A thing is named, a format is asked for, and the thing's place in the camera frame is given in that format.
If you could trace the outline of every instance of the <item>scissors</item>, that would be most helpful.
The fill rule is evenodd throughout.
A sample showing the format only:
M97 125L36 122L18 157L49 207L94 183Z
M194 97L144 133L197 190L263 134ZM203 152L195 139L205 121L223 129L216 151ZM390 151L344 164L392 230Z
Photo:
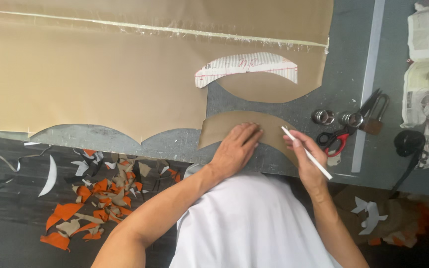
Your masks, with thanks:
M372 107L375 105L375 102L377 101L380 95L381 95L380 89L377 89L373 92L370 98L365 102L365 104L358 111L362 115L362 117L365 118L368 115L368 113L372 110ZM337 130L333 133L322 132L317 136L317 144L319 144L320 146L325 146L324 152L327 155L327 157L334 157L340 154L340 152L342 152L347 142L347 138L354 135L357 129L358 127L345 125L343 129ZM336 149L336 151L333 154L329 155L331 145L333 145L337 140L340 141L340 146Z

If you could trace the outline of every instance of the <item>red handwriting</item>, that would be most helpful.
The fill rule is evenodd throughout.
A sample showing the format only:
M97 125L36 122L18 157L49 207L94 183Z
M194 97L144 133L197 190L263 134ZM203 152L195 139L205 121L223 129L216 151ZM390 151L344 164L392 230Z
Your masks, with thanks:
M257 58L254 58L254 59L252 59L250 61L246 60L245 58L240 58L239 61L240 61L240 64L239 64L238 67L242 67L243 70L244 69L249 70L249 68L251 68L251 67L256 67L256 66L259 66L259 65L263 65L263 64L257 64L256 63L257 62Z

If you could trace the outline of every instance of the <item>brass padlock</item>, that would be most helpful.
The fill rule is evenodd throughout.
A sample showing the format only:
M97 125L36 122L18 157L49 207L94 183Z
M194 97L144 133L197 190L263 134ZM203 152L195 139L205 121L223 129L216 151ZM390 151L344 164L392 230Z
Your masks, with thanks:
M380 99L384 99L384 103L382 105L382 109L380 112L378 112L377 118L373 118L373 113L375 112L375 109L377 107L378 101ZM365 131L368 134L372 135L378 135L380 131L382 130L383 123L382 123L382 116L387 110L387 107L389 106L390 98L386 94L380 94L375 101L375 104L372 107L372 110L369 112L368 117L364 119L362 124L358 127L360 130Z

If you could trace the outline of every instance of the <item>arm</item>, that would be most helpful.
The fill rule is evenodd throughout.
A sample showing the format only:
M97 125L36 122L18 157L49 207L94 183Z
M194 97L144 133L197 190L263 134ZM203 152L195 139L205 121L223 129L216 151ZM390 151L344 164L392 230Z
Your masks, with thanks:
M145 248L168 231L201 195L239 172L253 155L262 132L253 123L235 126L209 164L157 194L118 224L92 268L145 267Z
M299 177L312 199L317 231L325 248L343 268L367 268L365 258L337 214L324 174L307 158L304 147L324 167L327 156L310 137L299 131L291 130L290 133L297 140L293 142L286 135L284 140L299 160Z

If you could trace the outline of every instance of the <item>person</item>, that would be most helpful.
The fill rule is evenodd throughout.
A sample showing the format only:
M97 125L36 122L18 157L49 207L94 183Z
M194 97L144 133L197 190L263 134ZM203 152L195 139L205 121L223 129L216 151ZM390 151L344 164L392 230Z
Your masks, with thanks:
M337 214L325 176L304 147L323 166L325 153L305 134L290 133L296 140L284 140L298 158L315 227L286 181L241 171L263 134L259 125L244 123L230 131L210 163L118 224L92 268L144 267L145 249L175 223L172 268L368 267Z

